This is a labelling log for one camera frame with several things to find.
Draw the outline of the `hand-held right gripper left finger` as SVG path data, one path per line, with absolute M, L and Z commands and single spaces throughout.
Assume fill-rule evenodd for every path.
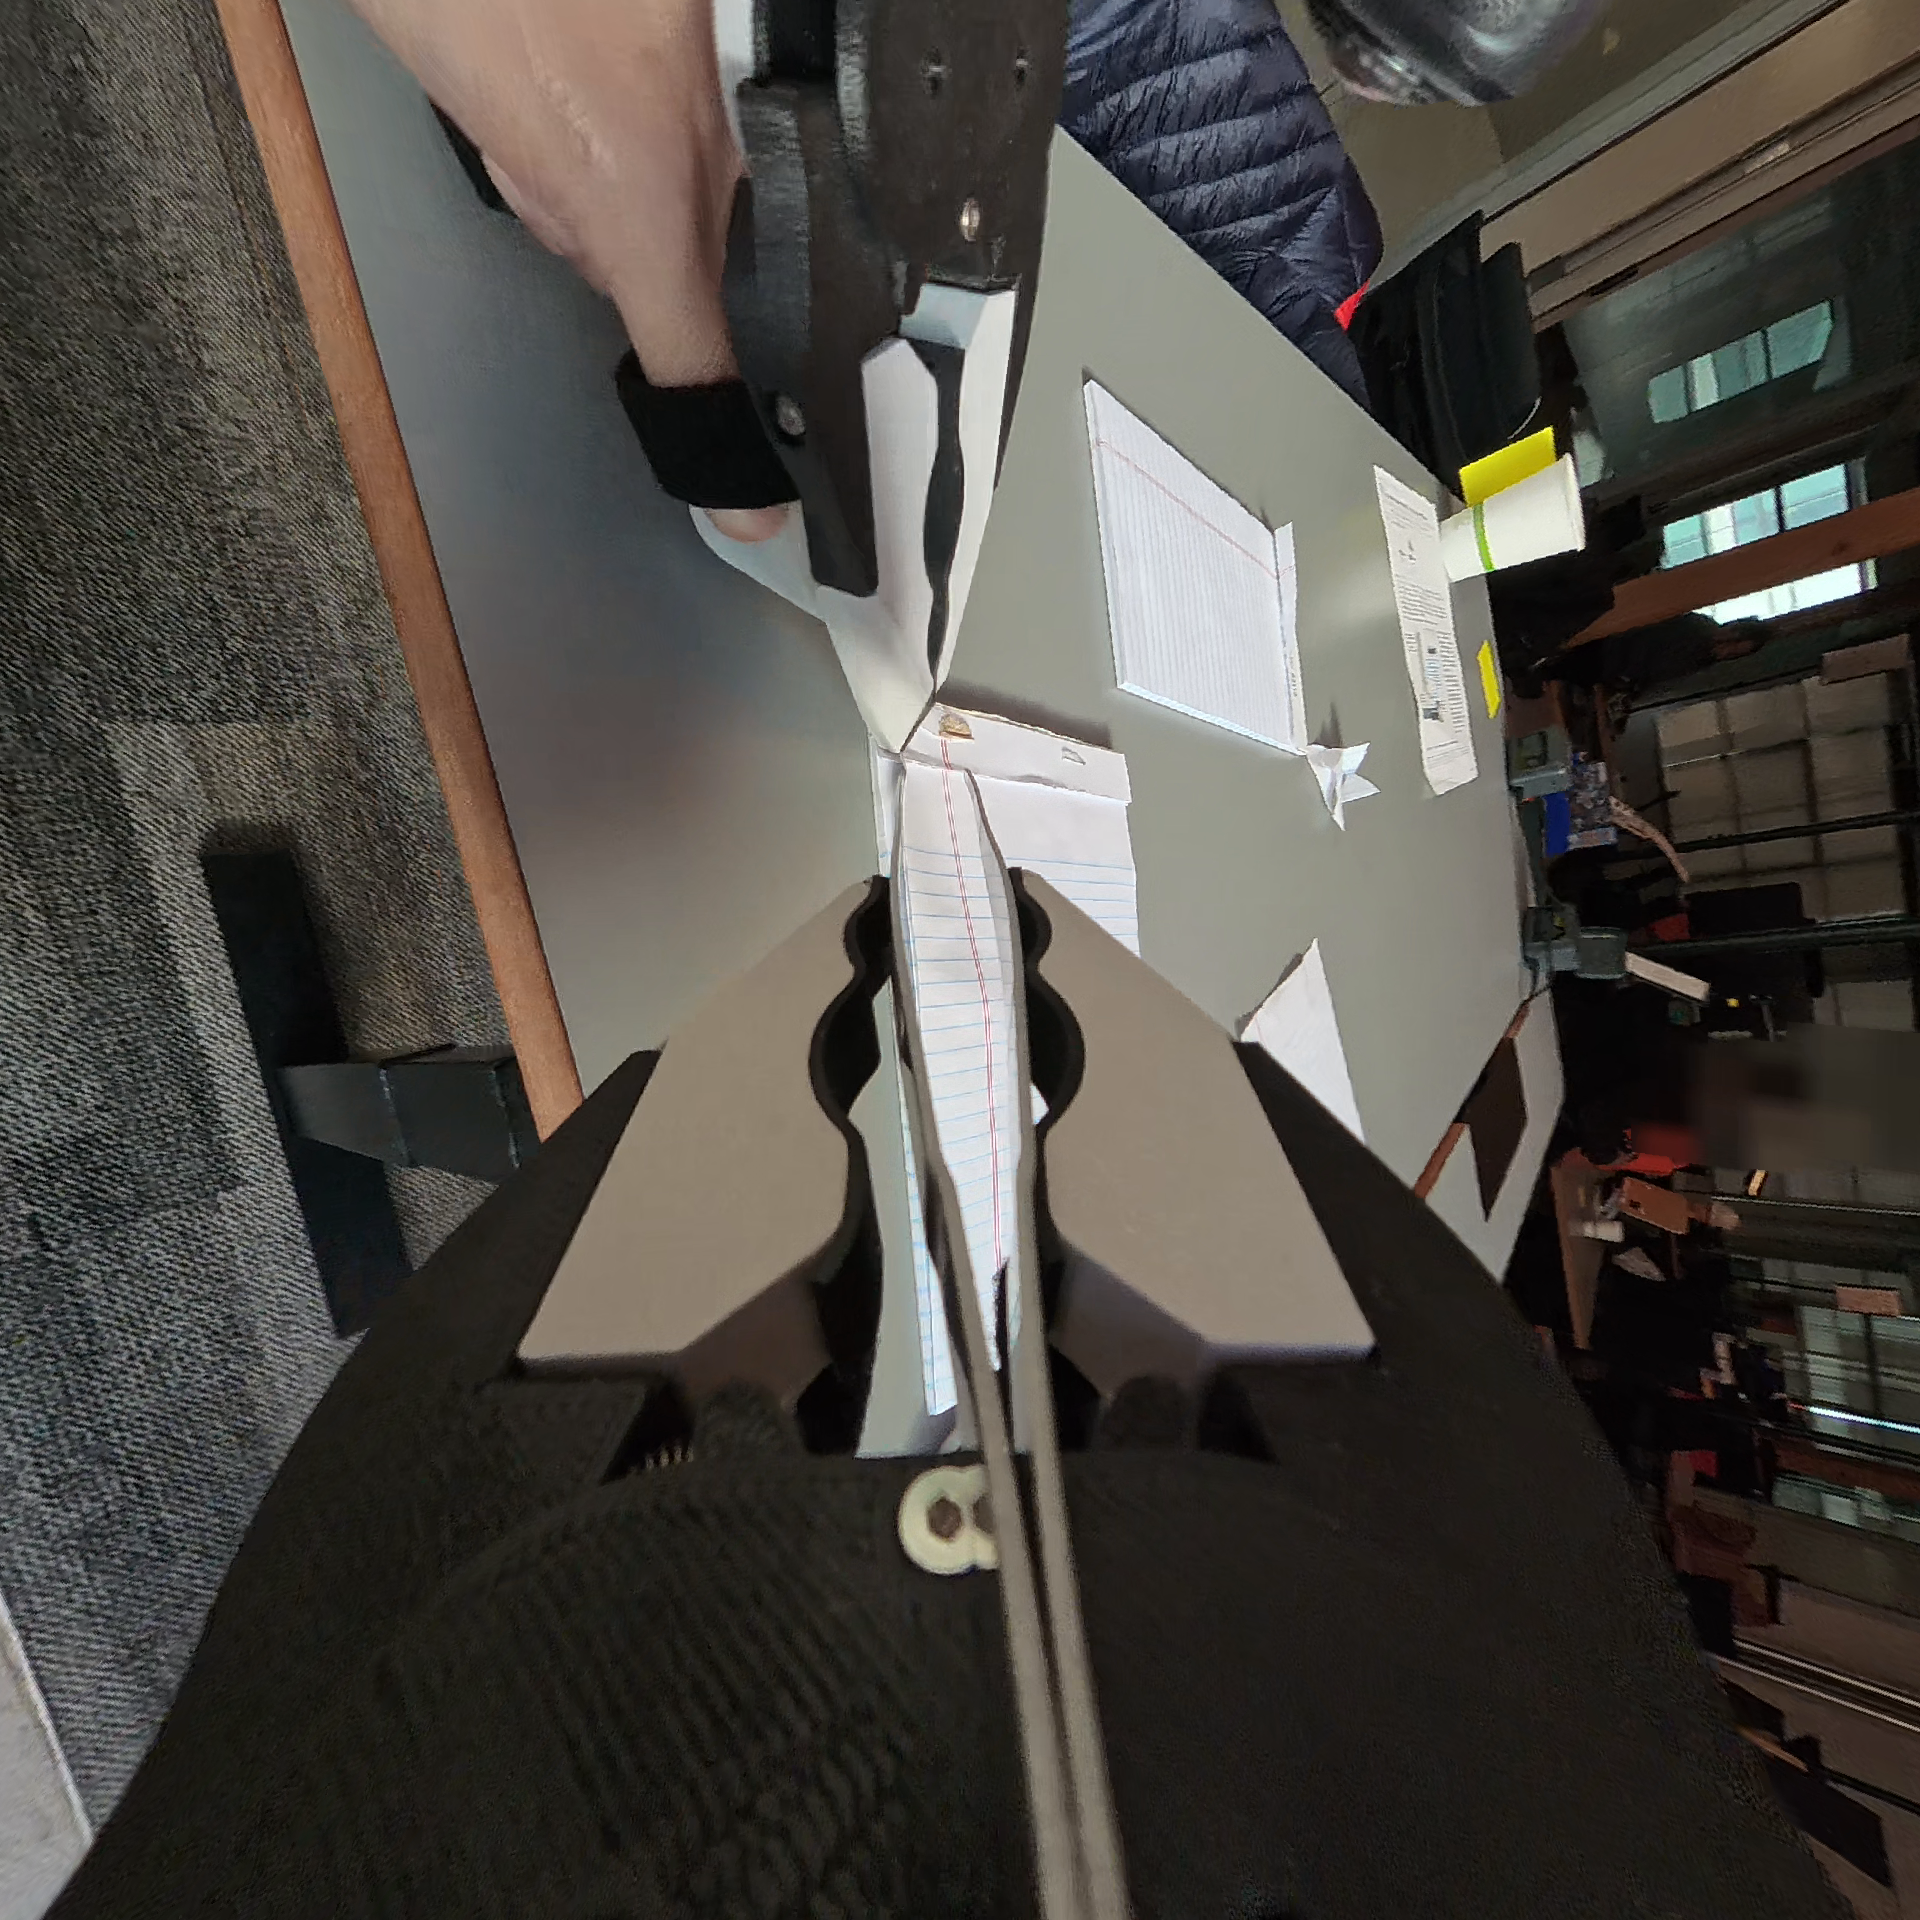
M 755 1386 L 853 1454 L 874 1392 L 882 1244 L 853 1120 L 895 972 L 884 877 L 711 990 L 648 1077 L 517 1348 L 532 1376 Z

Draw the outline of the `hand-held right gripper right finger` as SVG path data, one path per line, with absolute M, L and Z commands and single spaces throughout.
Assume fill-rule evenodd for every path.
M 1187 1444 L 1271 1449 L 1257 1384 L 1373 1353 L 1373 1330 L 1227 1029 L 1034 871 L 1015 871 L 1032 1048 L 1049 1081 L 1032 1215 L 1041 1360 L 1108 1407 L 1164 1382 Z

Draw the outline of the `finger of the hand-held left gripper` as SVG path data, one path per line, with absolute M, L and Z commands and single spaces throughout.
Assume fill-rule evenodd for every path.
M 903 320 L 903 337 L 933 380 L 933 461 L 921 517 L 933 688 L 948 678 L 993 513 L 1029 305 L 1020 281 L 979 289 L 925 278 Z
M 968 356 L 895 337 L 861 367 L 875 589 L 820 588 L 820 620 L 871 740 L 901 749 L 941 680 L 968 506 L 961 426 Z

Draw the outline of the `white lined notepad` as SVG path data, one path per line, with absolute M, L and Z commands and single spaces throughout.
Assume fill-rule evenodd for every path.
M 1119 689 L 1304 754 L 1291 527 L 1267 526 L 1093 380 L 1084 405 Z
M 989 711 L 938 704 L 911 740 L 912 760 L 952 760 L 972 773 L 987 826 L 1011 869 L 1029 869 L 1139 953 L 1137 856 L 1129 832 L 1132 778 L 1120 751 Z M 903 756 L 871 743 L 871 791 L 881 871 L 891 872 Z M 903 1173 L 903 1257 L 915 1288 L 919 1386 L 928 1421 L 955 1407 L 953 1362 L 921 1226 L 919 1178 L 905 1135 L 905 1089 L 896 1074 Z

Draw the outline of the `black desk leg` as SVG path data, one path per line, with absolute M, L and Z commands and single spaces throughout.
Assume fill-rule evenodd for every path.
M 202 874 L 332 1327 L 362 1334 L 415 1271 L 391 1169 L 497 1185 L 537 1151 L 520 1064 L 508 1046 L 353 1058 L 292 849 L 213 847 Z

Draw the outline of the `person's left hand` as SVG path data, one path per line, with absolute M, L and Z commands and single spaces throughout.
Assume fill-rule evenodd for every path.
M 648 380 L 737 374 L 737 183 L 706 2 L 360 2 L 528 230 L 608 297 Z

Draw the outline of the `navy puffer jacket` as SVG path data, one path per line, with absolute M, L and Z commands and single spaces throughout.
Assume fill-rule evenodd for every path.
M 1376 205 L 1269 2 L 1074 2 L 1061 124 L 1369 410 L 1349 322 Z

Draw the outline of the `printed paper sheet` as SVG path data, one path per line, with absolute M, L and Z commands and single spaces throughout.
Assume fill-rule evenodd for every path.
M 1373 480 L 1424 778 L 1436 797 L 1444 797 L 1473 784 L 1479 762 L 1442 520 L 1424 493 L 1388 468 L 1376 466 Z

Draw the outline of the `white paper cup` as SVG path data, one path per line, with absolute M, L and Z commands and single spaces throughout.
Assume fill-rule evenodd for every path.
M 1440 553 L 1455 582 L 1559 560 L 1586 546 L 1589 522 L 1570 453 L 1464 506 L 1440 527 Z

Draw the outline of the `wooden roof beam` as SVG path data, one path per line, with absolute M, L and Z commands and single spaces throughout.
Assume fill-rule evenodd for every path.
M 1683 567 L 1620 582 L 1615 606 L 1570 647 L 1712 607 L 1751 592 L 1884 560 L 1917 546 L 1917 487 Z

